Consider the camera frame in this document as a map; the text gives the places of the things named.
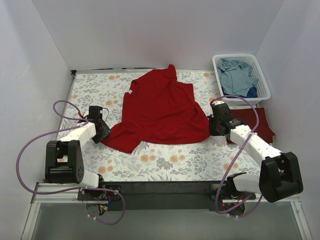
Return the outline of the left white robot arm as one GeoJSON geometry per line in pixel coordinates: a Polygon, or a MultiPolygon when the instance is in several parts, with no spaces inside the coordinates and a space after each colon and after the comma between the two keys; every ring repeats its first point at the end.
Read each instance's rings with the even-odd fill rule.
{"type": "Polygon", "coordinates": [[[88,187],[89,194],[95,200],[106,196],[106,187],[99,183],[100,176],[85,170],[82,147],[87,142],[100,143],[112,131],[103,120],[103,107],[90,106],[88,123],[78,124],[78,128],[70,131],[59,140],[49,141],[46,145],[45,181],[51,184],[75,184],[88,187]]]}

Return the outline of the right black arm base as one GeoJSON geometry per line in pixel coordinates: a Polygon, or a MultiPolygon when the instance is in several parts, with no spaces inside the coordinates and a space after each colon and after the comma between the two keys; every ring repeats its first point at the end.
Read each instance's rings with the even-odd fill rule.
{"type": "MultiPolygon", "coordinates": [[[[218,187],[219,187],[218,184],[210,184],[209,187],[204,190],[204,193],[210,199],[215,200],[218,193],[218,187]]],[[[244,200],[250,194],[251,193],[246,191],[243,192],[243,191],[234,190],[231,187],[224,184],[219,192],[218,199],[219,200],[244,200]]]]}

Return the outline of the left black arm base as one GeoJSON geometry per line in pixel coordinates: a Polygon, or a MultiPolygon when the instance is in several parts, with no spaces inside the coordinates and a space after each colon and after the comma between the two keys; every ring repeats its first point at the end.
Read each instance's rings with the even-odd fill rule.
{"type": "Polygon", "coordinates": [[[122,186],[119,184],[102,185],[103,189],[110,189],[115,193],[105,190],[80,190],[77,195],[78,201],[120,201],[118,193],[122,193],[122,186]]]}

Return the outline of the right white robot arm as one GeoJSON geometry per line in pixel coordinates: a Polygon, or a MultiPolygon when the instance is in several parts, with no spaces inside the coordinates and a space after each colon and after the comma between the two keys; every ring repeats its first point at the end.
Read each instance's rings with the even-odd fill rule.
{"type": "Polygon", "coordinates": [[[299,194],[304,190],[297,156],[282,152],[254,133],[240,118],[233,118],[229,106],[218,101],[211,104],[209,131],[213,136],[225,136],[243,147],[260,167],[259,174],[236,173],[227,177],[226,192],[237,199],[244,192],[260,194],[268,202],[299,194]]]}

